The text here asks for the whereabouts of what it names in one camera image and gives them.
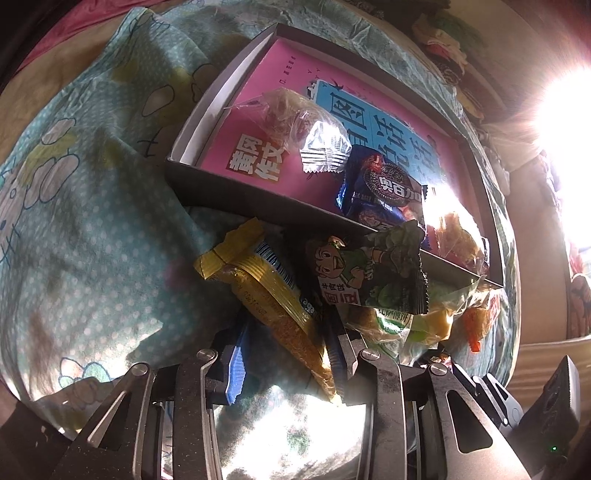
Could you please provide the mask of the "teal cartoon print blanket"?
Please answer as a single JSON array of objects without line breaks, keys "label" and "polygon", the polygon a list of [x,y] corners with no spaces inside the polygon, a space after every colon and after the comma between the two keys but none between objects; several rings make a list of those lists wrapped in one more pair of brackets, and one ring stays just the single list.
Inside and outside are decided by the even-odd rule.
[{"label": "teal cartoon print blanket", "polygon": [[185,207],[163,163],[192,108],[260,31],[284,23],[341,45],[419,93],[467,139],[493,203],[508,299],[474,374],[508,382],[521,314],[505,200],[455,90],[411,41],[339,1],[168,1],[92,27],[1,95],[1,475],[44,479],[138,361],[191,354],[235,317],[192,260],[238,217]]}]

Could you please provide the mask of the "green yellow clear snack bag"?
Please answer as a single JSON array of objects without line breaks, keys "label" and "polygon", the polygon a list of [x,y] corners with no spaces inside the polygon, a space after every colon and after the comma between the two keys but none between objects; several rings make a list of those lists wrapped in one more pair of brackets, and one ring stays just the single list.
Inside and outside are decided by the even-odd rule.
[{"label": "green yellow clear snack bag", "polygon": [[501,313],[506,292],[481,282],[456,288],[439,281],[429,283],[429,311],[411,315],[371,307],[349,308],[346,327],[362,334],[370,345],[394,359],[414,350],[433,348],[448,341],[460,323],[470,351],[479,353]]}]

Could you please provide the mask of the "dark green bean snack packet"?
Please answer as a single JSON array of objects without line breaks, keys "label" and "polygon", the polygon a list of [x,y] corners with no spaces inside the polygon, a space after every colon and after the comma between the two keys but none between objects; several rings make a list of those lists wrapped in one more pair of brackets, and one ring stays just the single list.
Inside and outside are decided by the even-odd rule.
[{"label": "dark green bean snack packet", "polygon": [[426,314],[428,280],[422,270],[425,230],[416,220],[356,237],[305,243],[308,265],[329,304]]}]

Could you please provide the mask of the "black shallow cardboard box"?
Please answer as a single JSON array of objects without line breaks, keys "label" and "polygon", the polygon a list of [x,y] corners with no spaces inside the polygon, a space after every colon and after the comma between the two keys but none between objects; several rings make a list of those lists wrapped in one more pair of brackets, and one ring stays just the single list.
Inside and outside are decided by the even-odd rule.
[{"label": "black shallow cardboard box", "polygon": [[207,89],[165,162],[188,205],[329,234],[417,219],[425,270],[505,281],[483,175],[444,116],[384,70],[283,24]]}]

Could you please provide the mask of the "yellow wafer snack packet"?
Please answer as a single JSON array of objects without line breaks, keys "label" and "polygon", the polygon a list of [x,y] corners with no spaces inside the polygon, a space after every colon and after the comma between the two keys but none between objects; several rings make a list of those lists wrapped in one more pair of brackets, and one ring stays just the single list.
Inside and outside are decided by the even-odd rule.
[{"label": "yellow wafer snack packet", "polygon": [[318,314],[281,262],[259,219],[252,218],[193,262],[205,280],[228,284],[233,294],[295,359],[308,368],[325,395],[337,395]]}]

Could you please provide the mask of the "pink and blue book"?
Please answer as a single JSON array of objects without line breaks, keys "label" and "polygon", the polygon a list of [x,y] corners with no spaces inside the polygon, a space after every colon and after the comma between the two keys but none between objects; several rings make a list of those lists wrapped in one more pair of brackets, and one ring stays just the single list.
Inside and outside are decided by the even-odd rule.
[{"label": "pink and blue book", "polygon": [[249,73],[197,165],[374,228],[418,219],[428,249],[462,265],[485,252],[456,141],[361,72],[287,39]]}]

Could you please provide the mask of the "clear round pastry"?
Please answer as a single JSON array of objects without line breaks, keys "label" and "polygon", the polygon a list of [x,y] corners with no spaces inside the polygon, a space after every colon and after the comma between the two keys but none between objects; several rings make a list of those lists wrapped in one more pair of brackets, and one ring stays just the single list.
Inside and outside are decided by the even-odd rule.
[{"label": "clear round pastry", "polygon": [[276,88],[232,105],[288,153],[301,157],[304,173],[342,173],[352,143],[342,122],[310,98],[287,88]]}]

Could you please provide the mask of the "clear bag orange snacks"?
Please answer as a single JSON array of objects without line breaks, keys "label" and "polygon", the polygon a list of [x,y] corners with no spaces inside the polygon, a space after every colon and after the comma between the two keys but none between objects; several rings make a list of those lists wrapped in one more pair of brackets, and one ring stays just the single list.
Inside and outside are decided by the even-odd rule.
[{"label": "clear bag orange snacks", "polygon": [[479,276],[488,274],[483,237],[469,217],[456,212],[436,217],[427,225],[431,251]]}]

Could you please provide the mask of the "blue Oreo cookie packet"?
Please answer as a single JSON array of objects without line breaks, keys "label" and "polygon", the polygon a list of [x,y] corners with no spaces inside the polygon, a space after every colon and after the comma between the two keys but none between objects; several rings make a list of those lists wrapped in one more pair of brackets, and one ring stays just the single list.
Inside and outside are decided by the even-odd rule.
[{"label": "blue Oreo cookie packet", "polygon": [[[423,185],[379,151],[353,145],[335,205],[345,217],[375,230],[416,220],[426,233],[425,192]],[[422,248],[431,250],[427,233]]]}]

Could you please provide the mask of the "pile of folded clothes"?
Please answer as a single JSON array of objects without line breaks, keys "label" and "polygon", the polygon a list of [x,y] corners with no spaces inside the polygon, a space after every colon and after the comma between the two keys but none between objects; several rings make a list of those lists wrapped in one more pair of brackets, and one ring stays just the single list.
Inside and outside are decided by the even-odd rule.
[{"label": "pile of folded clothes", "polygon": [[412,33],[444,80],[456,88],[458,100],[470,117],[483,122],[506,114],[506,102],[479,62],[486,43],[475,28],[440,10],[421,14],[412,25]]}]

